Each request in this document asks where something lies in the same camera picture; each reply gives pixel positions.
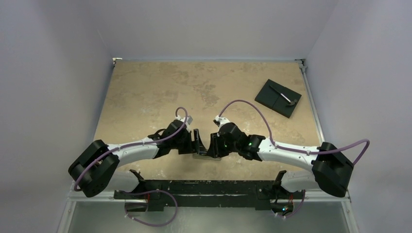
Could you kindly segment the white remote control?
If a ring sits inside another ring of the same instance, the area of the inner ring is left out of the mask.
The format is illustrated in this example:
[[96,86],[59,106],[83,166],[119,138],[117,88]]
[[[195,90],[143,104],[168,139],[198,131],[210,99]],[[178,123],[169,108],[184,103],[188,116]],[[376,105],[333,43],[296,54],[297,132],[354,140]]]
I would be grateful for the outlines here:
[[213,161],[220,161],[221,160],[221,158],[219,158],[219,157],[215,158],[215,157],[207,155],[206,152],[194,153],[192,155],[192,157],[193,157],[193,159],[204,159],[204,160],[213,160]]

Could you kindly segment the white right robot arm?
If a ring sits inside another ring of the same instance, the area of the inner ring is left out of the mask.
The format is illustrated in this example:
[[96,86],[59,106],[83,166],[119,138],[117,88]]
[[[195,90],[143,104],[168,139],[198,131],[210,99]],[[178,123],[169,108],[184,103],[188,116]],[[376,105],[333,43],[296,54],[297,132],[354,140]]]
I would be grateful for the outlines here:
[[283,198],[302,189],[321,189],[335,197],[346,195],[354,164],[328,142],[321,146],[303,147],[286,143],[272,143],[262,135],[247,135],[236,124],[229,122],[210,135],[207,156],[226,157],[237,153],[246,160],[273,161],[296,166],[300,171],[286,172],[274,182],[273,192]]

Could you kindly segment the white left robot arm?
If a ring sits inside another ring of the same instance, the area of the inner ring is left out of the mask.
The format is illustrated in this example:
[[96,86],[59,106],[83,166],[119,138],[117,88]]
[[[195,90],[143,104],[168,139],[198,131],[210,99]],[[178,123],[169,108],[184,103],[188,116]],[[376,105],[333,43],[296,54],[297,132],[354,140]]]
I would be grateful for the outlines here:
[[74,191],[82,191],[86,197],[94,197],[116,184],[134,199],[143,196],[145,185],[139,182],[135,172],[124,175],[131,178],[126,187],[115,181],[118,167],[139,160],[156,159],[176,150],[178,154],[205,155],[197,129],[190,130],[189,124],[175,119],[167,128],[160,129],[144,139],[124,144],[106,144],[102,140],[93,141],[69,166],[68,173],[75,181]]

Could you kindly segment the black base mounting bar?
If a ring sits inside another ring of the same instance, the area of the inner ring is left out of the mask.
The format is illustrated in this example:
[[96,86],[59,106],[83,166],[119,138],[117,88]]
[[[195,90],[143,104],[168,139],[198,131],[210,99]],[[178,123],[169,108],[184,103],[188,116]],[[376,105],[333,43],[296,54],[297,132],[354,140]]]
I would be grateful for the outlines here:
[[132,212],[160,212],[166,207],[253,208],[289,213],[303,197],[301,191],[288,192],[280,186],[280,172],[274,181],[251,180],[144,180],[131,193],[115,191],[114,199],[143,207],[127,207]]

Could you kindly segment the black metal tool on tray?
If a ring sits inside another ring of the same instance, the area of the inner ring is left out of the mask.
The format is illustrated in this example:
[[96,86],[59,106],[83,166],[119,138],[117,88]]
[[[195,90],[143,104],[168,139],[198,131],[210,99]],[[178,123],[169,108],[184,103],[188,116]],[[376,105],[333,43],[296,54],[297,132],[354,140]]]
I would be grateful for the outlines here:
[[273,91],[275,91],[276,93],[278,93],[278,94],[287,102],[287,103],[286,103],[287,106],[294,106],[294,105],[296,105],[296,104],[298,103],[298,100],[297,100],[297,99],[290,100],[285,94],[283,94],[281,91],[277,90],[274,86],[269,85],[269,87],[270,87]]

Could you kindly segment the aluminium frame rail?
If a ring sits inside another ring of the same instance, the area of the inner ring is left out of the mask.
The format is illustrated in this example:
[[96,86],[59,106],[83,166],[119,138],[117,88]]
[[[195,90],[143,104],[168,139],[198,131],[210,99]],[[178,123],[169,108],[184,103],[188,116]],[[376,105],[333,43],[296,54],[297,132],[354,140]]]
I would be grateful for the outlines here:
[[317,112],[317,109],[316,109],[316,106],[315,106],[315,103],[314,103],[314,99],[313,99],[313,96],[312,96],[312,91],[311,91],[311,88],[309,86],[309,81],[308,81],[308,78],[307,78],[308,66],[305,64],[305,61],[306,61],[305,59],[296,59],[295,61],[299,66],[299,69],[301,71],[301,74],[302,74],[302,77],[303,77],[303,80],[304,80],[305,89],[306,89],[307,96],[308,96],[309,103],[310,103],[310,107],[311,107],[311,110],[312,110],[312,115],[314,117],[318,138],[319,138],[320,143],[322,143],[322,142],[324,142],[325,137],[324,137],[323,129],[322,129],[320,119],[319,119],[319,116],[318,116],[318,112]]

